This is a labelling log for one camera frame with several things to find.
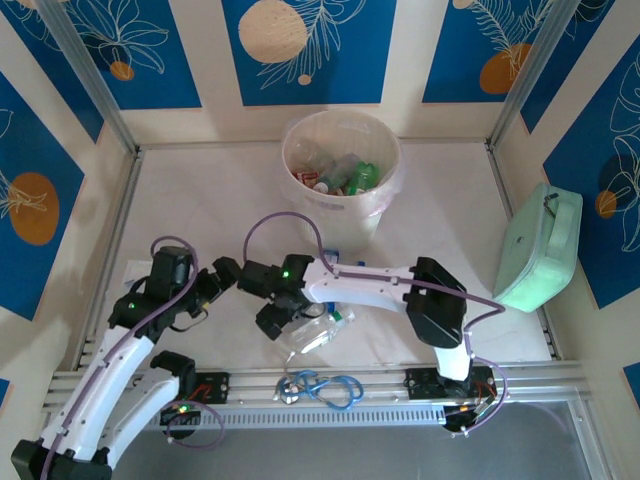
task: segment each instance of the green plastic bottle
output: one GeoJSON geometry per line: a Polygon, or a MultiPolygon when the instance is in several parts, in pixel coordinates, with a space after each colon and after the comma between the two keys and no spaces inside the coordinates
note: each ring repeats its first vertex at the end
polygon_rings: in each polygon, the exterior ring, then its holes
{"type": "Polygon", "coordinates": [[[358,163],[356,171],[353,173],[351,180],[347,184],[346,194],[358,195],[378,185],[378,177],[380,169],[372,163],[358,163]]]}

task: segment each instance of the white table surface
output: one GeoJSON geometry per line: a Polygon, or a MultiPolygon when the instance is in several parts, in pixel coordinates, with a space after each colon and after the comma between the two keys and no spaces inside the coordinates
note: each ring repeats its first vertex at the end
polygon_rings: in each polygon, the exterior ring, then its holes
{"type": "MultiPolygon", "coordinates": [[[[371,267],[414,265],[433,257],[470,293],[490,297],[507,218],[484,146],[404,142],[408,172],[403,191],[382,216],[374,244],[355,257],[371,267]]],[[[102,312],[98,338],[111,304],[122,292],[127,262],[150,260],[161,235],[193,244],[200,268],[220,256],[241,263],[242,242],[263,216],[290,209],[274,174],[278,143],[221,144],[208,148],[149,150],[127,220],[102,312]]],[[[299,240],[296,219],[276,219],[254,236],[249,257],[277,264],[288,253],[314,254],[299,240]]],[[[209,308],[208,320],[185,334],[167,330],[156,351],[190,356],[202,368],[281,367],[286,354],[255,325],[264,301],[237,289],[209,308]]],[[[356,319],[330,344],[292,362],[297,366],[362,367],[435,363],[406,316],[354,307],[356,319]]],[[[468,304],[468,319],[486,307],[468,304]]],[[[178,317],[177,325],[191,319],[178,317]]],[[[508,309],[474,329],[474,351],[499,362],[549,360],[535,314],[508,309]]]]}

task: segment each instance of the orange circle pattern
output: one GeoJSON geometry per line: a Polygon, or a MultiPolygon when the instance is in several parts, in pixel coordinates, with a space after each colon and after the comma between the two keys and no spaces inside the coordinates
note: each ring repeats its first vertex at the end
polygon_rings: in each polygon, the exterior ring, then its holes
{"type": "Polygon", "coordinates": [[[11,185],[34,197],[47,194],[40,203],[46,207],[46,211],[28,205],[21,205],[18,209],[13,207],[9,211],[11,225],[22,240],[35,246],[46,245],[56,233],[60,217],[55,187],[44,175],[31,172],[18,175],[11,185]]]}
{"type": "Polygon", "coordinates": [[[616,213],[618,199],[615,193],[605,190],[596,198],[596,212],[604,219],[613,217],[616,213]]]}
{"type": "Polygon", "coordinates": [[[509,52],[496,53],[485,63],[484,67],[482,67],[482,72],[480,72],[480,88],[482,88],[485,93],[491,95],[509,93],[530,50],[531,45],[528,43],[519,43],[511,47],[509,52]],[[516,58],[513,65],[515,72],[511,69],[510,57],[516,58]]]}
{"type": "Polygon", "coordinates": [[[115,62],[113,62],[109,66],[109,71],[111,72],[111,75],[123,82],[133,80],[133,76],[135,75],[135,72],[133,71],[133,68],[131,68],[131,65],[121,62],[120,60],[116,60],[115,62]]]}

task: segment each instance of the clear plastic bottle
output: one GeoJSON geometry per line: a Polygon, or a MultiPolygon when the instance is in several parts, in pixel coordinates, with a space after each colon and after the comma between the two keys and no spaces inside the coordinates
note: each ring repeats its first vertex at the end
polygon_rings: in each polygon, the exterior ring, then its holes
{"type": "Polygon", "coordinates": [[[327,170],[318,179],[313,189],[320,193],[332,193],[342,188],[349,181],[355,172],[360,158],[349,153],[336,162],[336,166],[331,170],[327,170]]]}
{"type": "Polygon", "coordinates": [[[353,322],[355,314],[349,305],[336,303],[331,313],[320,305],[325,312],[316,318],[299,317],[288,324],[282,332],[282,339],[288,350],[299,354],[309,353],[326,345],[338,334],[341,328],[353,322]]]}
{"type": "Polygon", "coordinates": [[[313,140],[299,138],[290,156],[293,173],[318,172],[322,174],[336,165],[335,159],[313,140]]]}

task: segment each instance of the plastic bottle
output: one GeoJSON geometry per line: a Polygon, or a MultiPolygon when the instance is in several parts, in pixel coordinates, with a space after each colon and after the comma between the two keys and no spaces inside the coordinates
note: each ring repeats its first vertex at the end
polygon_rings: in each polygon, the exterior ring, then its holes
{"type": "Polygon", "coordinates": [[[336,162],[336,166],[327,170],[318,179],[313,189],[320,193],[331,193],[343,187],[353,175],[360,158],[349,153],[336,162]]]}
{"type": "Polygon", "coordinates": [[[313,140],[300,138],[291,150],[290,164],[293,173],[318,172],[322,174],[335,167],[335,159],[313,140]]]}
{"type": "Polygon", "coordinates": [[[358,163],[349,184],[347,185],[347,195],[358,195],[367,190],[371,190],[378,185],[380,169],[372,163],[358,163]]]}
{"type": "Polygon", "coordinates": [[[282,337],[288,349],[300,354],[309,353],[333,340],[338,331],[355,318],[351,307],[344,303],[336,303],[331,313],[325,306],[318,307],[325,309],[319,317],[299,317],[283,329],[282,337]]]}

